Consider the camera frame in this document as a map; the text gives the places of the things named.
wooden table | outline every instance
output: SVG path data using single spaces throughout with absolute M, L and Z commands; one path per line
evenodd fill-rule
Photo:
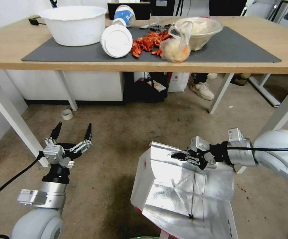
M 163 20 L 161 25 L 173 23 L 177 17 L 151 17 L 136 21 L 137 26 Z M 67 85 L 63 71 L 155 71 L 155 72 L 216 72 L 225 73 L 224 80 L 210 106 L 212 114 L 218 106 L 234 73 L 288 74 L 288 29 L 258 17 L 219 17 L 223 25 L 248 38 L 258 46 L 280 58 L 278 63 L 226 62 L 24 62 L 21 59 L 51 38 L 46 26 L 32 26 L 27 19 L 0 28 L 0 69 L 54 70 L 66 92 L 73 110 L 76 102 Z M 32 134 L 13 104 L 0 87 L 0 111 L 14 130 L 37 156 L 41 145 Z M 288 96 L 263 127 L 263 131 L 279 129 L 288 120 Z M 40 161 L 46 166 L 46 159 Z

food waste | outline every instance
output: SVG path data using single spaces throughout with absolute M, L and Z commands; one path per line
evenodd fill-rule
M 172 38 L 172 36 L 168 34 L 168 30 L 160 33 L 149 31 L 149 34 L 133 40 L 131 53 L 134 57 L 139 58 L 143 50 L 147 52 L 152 51 L 154 47 L 159 47 L 160 43 L 168 38 Z M 152 52 L 152 55 L 161 56 L 161 54 L 161 49 Z

white lid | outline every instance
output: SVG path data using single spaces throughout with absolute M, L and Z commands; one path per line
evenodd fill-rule
M 126 56 L 133 44 L 130 31 L 121 25 L 111 25 L 102 34 L 101 44 L 104 51 L 111 57 Z

tape roll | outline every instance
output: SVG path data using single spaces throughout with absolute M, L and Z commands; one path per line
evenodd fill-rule
M 61 112 L 61 116 L 64 120 L 70 120 L 73 117 L 72 111 L 71 110 L 64 110 Z

blue label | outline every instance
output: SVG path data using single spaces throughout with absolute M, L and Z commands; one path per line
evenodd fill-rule
M 128 10 L 117 11 L 117 12 L 115 12 L 114 19 L 116 19 L 116 18 L 122 18 L 122 19 L 126 22 L 126 25 L 128 25 L 128 21 L 129 21 L 133 16 L 134 16 L 133 13 L 131 13 L 131 12 L 128 11 Z

